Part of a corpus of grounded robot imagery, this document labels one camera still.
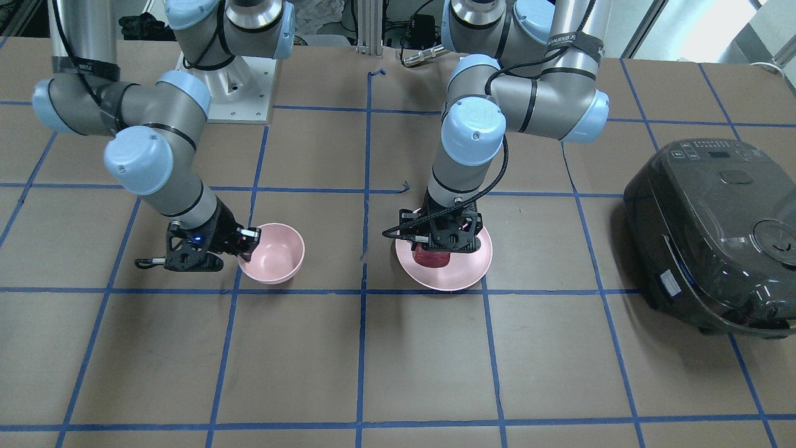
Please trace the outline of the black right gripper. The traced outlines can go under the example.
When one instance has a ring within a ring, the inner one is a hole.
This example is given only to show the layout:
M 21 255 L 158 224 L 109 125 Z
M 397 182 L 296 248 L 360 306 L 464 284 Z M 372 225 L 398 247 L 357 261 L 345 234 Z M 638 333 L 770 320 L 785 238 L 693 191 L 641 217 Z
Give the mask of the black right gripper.
M 167 254 L 163 266 L 174 272 L 218 272 L 224 267 L 219 253 L 251 262 L 259 246 L 261 228 L 244 228 L 232 218 L 212 218 L 206 224 L 185 229 L 178 221 L 167 227 Z

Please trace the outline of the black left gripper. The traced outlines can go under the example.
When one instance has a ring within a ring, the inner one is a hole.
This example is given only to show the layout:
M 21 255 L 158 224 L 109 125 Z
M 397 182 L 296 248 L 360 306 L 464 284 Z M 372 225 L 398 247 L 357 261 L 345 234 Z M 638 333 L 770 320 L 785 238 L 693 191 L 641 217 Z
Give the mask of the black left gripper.
M 410 236 L 410 249 L 433 253 L 475 253 L 485 242 L 483 219 L 476 206 L 446 213 L 399 233 Z

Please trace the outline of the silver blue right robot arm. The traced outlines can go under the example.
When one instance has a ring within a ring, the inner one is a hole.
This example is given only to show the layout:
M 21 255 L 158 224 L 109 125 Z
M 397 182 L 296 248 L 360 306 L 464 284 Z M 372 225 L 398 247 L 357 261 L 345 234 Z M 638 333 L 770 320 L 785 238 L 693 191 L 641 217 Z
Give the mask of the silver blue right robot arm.
M 211 106 L 251 93 L 245 57 L 287 59 L 295 6 L 287 1 L 168 1 L 165 12 L 183 68 L 154 86 L 120 79 L 109 1 L 51 1 L 53 76 L 32 107 L 64 133 L 109 136 L 103 163 L 130 193 L 168 219 L 167 252 L 139 269 L 218 272 L 222 253 L 248 262 L 261 230 L 236 221 L 192 164 Z

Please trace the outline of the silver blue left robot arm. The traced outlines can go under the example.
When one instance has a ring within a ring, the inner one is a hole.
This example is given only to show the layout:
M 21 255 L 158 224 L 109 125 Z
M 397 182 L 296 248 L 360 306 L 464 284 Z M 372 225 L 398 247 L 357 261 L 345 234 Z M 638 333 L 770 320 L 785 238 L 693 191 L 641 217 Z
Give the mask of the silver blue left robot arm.
M 463 54 L 447 83 L 440 147 L 418 212 L 401 210 L 387 238 L 430 252 L 474 253 L 476 202 L 509 133 L 591 142 L 608 121 L 595 86 L 610 1 L 447 1 L 443 47 Z

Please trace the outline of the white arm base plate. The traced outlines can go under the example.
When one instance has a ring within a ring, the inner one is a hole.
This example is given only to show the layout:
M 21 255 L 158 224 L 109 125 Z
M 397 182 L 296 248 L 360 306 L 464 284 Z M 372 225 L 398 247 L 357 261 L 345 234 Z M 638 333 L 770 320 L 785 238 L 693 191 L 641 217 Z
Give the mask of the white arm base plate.
M 269 122 L 278 60 L 238 56 L 230 65 L 213 71 L 187 69 L 183 62 L 180 54 L 176 69 L 199 78 L 210 91 L 210 124 Z

